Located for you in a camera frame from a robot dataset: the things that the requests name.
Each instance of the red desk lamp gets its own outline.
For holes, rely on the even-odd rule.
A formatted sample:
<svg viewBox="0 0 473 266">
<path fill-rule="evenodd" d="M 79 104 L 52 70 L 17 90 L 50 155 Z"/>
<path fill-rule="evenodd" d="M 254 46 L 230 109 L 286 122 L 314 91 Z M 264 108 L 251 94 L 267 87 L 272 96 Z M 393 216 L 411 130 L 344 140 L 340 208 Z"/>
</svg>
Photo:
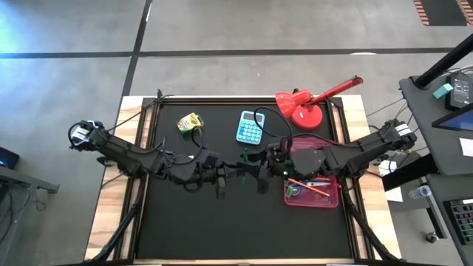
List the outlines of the red desk lamp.
<svg viewBox="0 0 473 266">
<path fill-rule="evenodd" d="M 293 123 L 301 129 L 312 130 L 320 125 L 323 118 L 322 110 L 316 105 L 317 103 L 361 83 L 363 78 L 355 76 L 315 98 L 306 89 L 294 93 L 278 92 L 276 102 L 284 117 L 291 117 Z"/>
</svg>

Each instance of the water bottle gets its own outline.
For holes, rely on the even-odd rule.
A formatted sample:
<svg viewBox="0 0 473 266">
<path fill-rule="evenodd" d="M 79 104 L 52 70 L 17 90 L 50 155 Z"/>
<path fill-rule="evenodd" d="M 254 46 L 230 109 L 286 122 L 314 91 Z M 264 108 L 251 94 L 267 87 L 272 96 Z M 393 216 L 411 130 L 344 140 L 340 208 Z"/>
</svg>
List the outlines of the water bottle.
<svg viewBox="0 0 473 266">
<path fill-rule="evenodd" d="M 422 185 L 409 191 L 409 197 L 413 200 L 420 199 L 421 197 L 428 197 L 430 195 L 432 195 L 432 192 L 428 185 Z"/>
</svg>

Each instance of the gray floor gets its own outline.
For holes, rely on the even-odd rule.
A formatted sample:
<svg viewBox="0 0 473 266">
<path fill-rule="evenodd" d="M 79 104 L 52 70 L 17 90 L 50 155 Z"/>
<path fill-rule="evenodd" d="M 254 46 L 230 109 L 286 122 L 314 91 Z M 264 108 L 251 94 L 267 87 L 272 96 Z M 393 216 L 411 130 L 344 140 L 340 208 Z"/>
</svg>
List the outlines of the gray floor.
<svg viewBox="0 0 473 266">
<path fill-rule="evenodd" d="M 144 4 L 0 0 L 0 52 L 132 51 Z M 155 0 L 142 50 L 452 47 L 469 33 L 423 26 L 410 0 Z M 268 95 L 294 87 L 317 94 L 360 75 L 364 84 L 347 93 L 361 94 L 370 113 L 401 98 L 400 78 L 441 56 L 141 58 L 130 94 L 161 88 L 175 95 Z M 473 64 L 473 57 L 461 64 Z M 54 196 L 38 195 L 46 211 L 28 209 L 12 265 L 82 260 L 103 167 L 97 154 L 69 150 L 66 131 L 81 119 L 115 122 L 128 66 L 129 58 L 0 59 L 0 146 L 21 155 L 20 171 L 61 184 Z M 369 122 L 380 125 L 401 104 Z M 405 111 L 401 119 L 409 116 Z M 420 136 L 415 148 L 424 146 Z M 404 258 L 458 262 L 448 239 L 427 245 L 419 237 L 431 230 L 426 215 L 392 215 Z"/>
</svg>

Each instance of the pen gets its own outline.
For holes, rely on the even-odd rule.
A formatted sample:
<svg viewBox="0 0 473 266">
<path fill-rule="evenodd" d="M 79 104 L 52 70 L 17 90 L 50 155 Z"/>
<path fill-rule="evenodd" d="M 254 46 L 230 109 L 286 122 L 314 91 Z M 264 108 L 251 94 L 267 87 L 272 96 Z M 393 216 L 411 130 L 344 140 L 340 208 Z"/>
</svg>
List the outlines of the pen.
<svg viewBox="0 0 473 266">
<path fill-rule="evenodd" d="M 317 188 L 313 188 L 313 187 L 310 187 L 310 186 L 308 186 L 308 185 L 305 185 L 304 183 L 301 183 L 301 182 L 299 182 L 299 181 L 295 181 L 295 180 L 292 179 L 292 178 L 288 178 L 287 180 L 289 180 L 289 181 L 291 181 L 292 183 L 295 183 L 295 184 L 297 184 L 297 185 L 301 185 L 301 186 L 303 186 L 303 187 L 305 187 L 306 189 L 309 189 L 309 190 L 311 190 L 311 191 L 315 191 L 315 192 L 317 192 L 317 193 L 320 193 L 320 194 L 322 194 L 322 195 L 325 195 L 325 196 L 327 196 L 327 197 L 330 197 L 329 194 L 327 194 L 327 193 L 325 193 L 325 192 L 323 192 L 323 191 L 320 191 L 320 190 L 317 189 Z"/>
</svg>

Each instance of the pink plastic container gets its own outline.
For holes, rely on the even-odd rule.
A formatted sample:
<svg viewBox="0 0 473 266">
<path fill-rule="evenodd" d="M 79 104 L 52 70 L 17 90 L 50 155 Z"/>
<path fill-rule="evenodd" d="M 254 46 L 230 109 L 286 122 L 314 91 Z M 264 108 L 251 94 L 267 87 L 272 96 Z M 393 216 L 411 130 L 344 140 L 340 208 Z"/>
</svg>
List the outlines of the pink plastic container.
<svg viewBox="0 0 473 266">
<path fill-rule="evenodd" d="M 320 140 L 316 137 L 304 137 L 304 138 L 295 138 L 293 141 L 293 146 L 290 149 L 291 154 L 294 153 L 295 151 L 298 151 L 300 149 L 308 149 L 308 148 L 322 148 L 325 146 L 330 146 L 331 144 Z M 287 205 L 291 206 L 302 206 L 302 207 L 316 207 L 316 208 L 335 208 L 338 206 L 338 183 L 335 177 L 323 177 L 323 178 L 329 178 L 330 180 L 317 180 L 315 179 L 315 182 L 326 182 L 330 183 L 330 185 L 325 185 L 325 186 L 318 186 L 316 187 L 320 191 L 323 191 L 330 196 L 325 196 L 320 193 L 317 193 L 315 191 L 311 191 L 306 188 L 302 188 L 300 193 L 297 196 L 292 196 L 287 198 L 286 195 L 286 190 L 289 185 L 292 183 L 289 181 L 285 181 L 285 186 L 284 186 L 284 201 L 286 202 Z"/>
</svg>

